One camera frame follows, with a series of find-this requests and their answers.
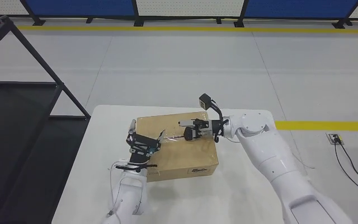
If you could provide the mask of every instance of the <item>floor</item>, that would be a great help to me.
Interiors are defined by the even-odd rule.
[[[49,20],[47,25],[84,25]],[[94,25],[131,26],[94,21]],[[30,24],[17,20],[16,24]],[[145,25],[213,26],[212,22]],[[223,26],[232,26],[225,21]],[[329,22],[248,21],[246,27],[327,28]],[[358,23],[349,29],[358,29]],[[357,121],[358,34],[282,32],[23,31],[91,114],[99,104],[266,109],[275,120]],[[0,41],[0,81],[51,81],[13,36]],[[65,95],[56,115],[81,115]],[[281,131],[302,173],[358,222],[358,188],[341,171],[325,131]],[[358,133],[339,134],[358,165]],[[341,149],[338,156],[358,181]]]

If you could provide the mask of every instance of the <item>blue wall panel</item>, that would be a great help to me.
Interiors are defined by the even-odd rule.
[[[27,0],[36,15],[133,16],[131,0]]]
[[[247,17],[343,18],[357,0],[249,0]]]

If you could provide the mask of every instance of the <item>yellow floor line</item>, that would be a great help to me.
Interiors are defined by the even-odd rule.
[[[191,27],[191,26],[18,26],[20,30],[45,31],[213,31],[213,32],[301,32],[301,33],[343,33],[358,34],[351,29],[290,29],[257,27]]]
[[[276,121],[278,130],[348,130],[358,131],[358,122]]]

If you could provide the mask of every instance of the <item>electrical socket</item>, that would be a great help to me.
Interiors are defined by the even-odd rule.
[[[333,137],[334,135],[338,135],[338,137],[340,138],[341,142],[342,142],[342,145],[345,144],[343,142],[343,139],[342,137],[338,134],[338,133],[326,133],[326,136],[328,138],[328,141],[330,142],[330,144],[335,144],[335,138]]]

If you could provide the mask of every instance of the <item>cardboard box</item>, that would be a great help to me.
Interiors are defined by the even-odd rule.
[[[194,112],[138,118],[136,132],[157,138],[165,129],[165,137],[179,137],[183,136],[185,128],[180,127],[178,121],[195,118],[207,120],[208,114]],[[192,142],[185,141],[184,137],[167,138],[163,140],[161,150],[156,152],[149,161],[149,164],[157,164],[158,167],[148,168],[148,182],[213,174],[219,161],[212,137],[202,137]]]

